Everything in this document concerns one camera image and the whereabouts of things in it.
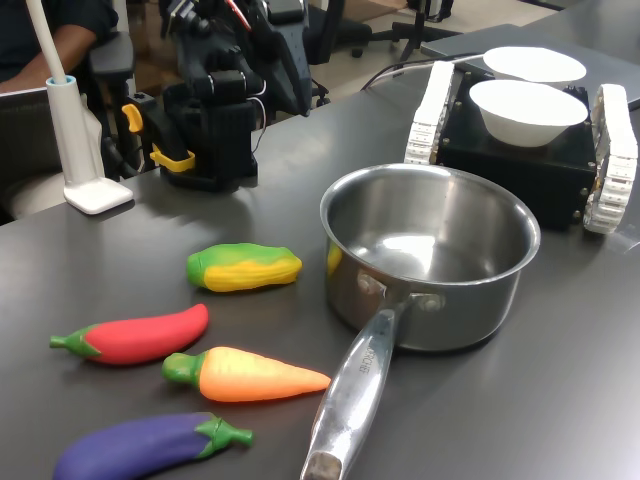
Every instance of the black box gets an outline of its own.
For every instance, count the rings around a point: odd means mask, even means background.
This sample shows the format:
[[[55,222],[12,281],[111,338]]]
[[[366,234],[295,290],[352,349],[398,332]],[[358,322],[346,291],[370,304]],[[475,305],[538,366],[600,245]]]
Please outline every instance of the black box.
[[[436,162],[474,173],[522,200],[541,227],[565,229],[582,218],[596,178],[591,123],[567,128],[549,145],[514,147],[493,138],[469,89],[484,77],[466,74],[440,135]],[[584,89],[565,90],[588,106]]]

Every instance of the red pepper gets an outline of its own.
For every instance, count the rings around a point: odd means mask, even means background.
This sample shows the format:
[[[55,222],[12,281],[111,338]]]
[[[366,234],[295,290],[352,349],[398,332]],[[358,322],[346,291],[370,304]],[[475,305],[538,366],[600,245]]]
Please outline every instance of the red pepper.
[[[78,330],[68,337],[51,337],[51,348],[66,348],[94,362],[131,365],[177,352],[207,328],[209,312],[198,304],[171,315],[118,320]]]

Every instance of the orange carrot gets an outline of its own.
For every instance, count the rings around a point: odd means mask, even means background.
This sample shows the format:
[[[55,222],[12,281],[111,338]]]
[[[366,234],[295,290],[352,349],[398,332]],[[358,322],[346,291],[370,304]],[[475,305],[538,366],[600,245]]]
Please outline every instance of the orange carrot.
[[[192,357],[174,353],[162,366],[165,378],[191,383],[218,402],[250,402],[324,390],[329,377],[235,348],[216,347]]]

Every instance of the saucepan handle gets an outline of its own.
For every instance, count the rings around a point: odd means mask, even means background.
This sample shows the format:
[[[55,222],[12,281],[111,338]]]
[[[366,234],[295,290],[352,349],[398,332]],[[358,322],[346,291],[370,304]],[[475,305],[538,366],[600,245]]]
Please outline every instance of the saucepan handle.
[[[341,480],[375,415],[404,304],[383,303],[360,331],[316,414],[301,480]]]

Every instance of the saucepan rim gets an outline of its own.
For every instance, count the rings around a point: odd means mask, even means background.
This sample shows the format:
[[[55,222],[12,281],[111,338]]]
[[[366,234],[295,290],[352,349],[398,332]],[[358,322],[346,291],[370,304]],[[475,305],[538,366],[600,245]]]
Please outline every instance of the saucepan rim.
[[[352,184],[356,179],[363,177],[365,175],[368,175],[371,172],[375,172],[379,170],[409,170],[409,171],[416,171],[416,172],[430,171],[431,173],[435,173],[438,175],[444,175],[444,173],[446,172],[447,175],[451,175],[451,174],[457,175],[462,178],[466,178],[472,182],[480,183],[482,185],[487,186],[488,188],[491,188],[497,194],[502,195],[503,197],[507,198],[509,201],[513,202],[514,208],[517,210],[520,210],[523,217],[526,218],[527,220],[526,225],[529,228],[531,239],[532,239],[526,255],[524,255],[524,257],[515,266],[511,267],[509,270],[499,273],[498,275],[494,275],[492,277],[487,277],[487,278],[481,278],[478,280],[466,281],[466,282],[438,282],[438,281],[431,281],[431,280],[425,281],[425,280],[419,280],[413,277],[406,277],[403,275],[394,275],[394,274],[385,272],[384,270],[367,262],[366,260],[362,259],[358,255],[354,254],[347,247],[345,247],[342,244],[342,242],[340,242],[338,238],[334,235],[333,230],[329,225],[329,218],[328,218],[329,206],[331,205],[331,202],[333,201],[335,196],[341,190],[346,188],[348,185]],[[455,168],[448,168],[448,167],[444,168],[444,167],[439,167],[435,165],[390,163],[386,165],[377,165],[374,167],[367,167],[360,170],[356,170],[355,172],[351,172],[343,176],[342,178],[336,180],[324,193],[324,195],[322,196],[322,200],[320,200],[320,218],[322,220],[322,226],[324,227],[324,230],[329,236],[329,238],[331,239],[331,241],[335,243],[342,250],[343,253],[349,255],[349,257],[351,257],[355,261],[359,262],[362,265],[366,265],[369,269],[381,275],[386,275],[387,277],[391,277],[397,280],[403,280],[406,282],[423,284],[423,285],[438,285],[443,287],[456,286],[457,287],[457,286],[481,285],[485,283],[492,283],[497,280],[509,277],[510,275],[513,275],[519,270],[522,270],[531,260],[533,260],[533,257],[536,256],[536,253],[540,248],[540,236],[541,236],[540,225],[538,225],[538,221],[536,220],[536,217],[533,215],[533,213],[531,213],[531,210],[529,210],[529,208],[522,202],[522,200],[520,200],[513,193],[501,187],[500,185],[493,183],[485,178],[479,177],[478,175],[474,175],[468,172],[463,172],[462,170],[456,170]]]

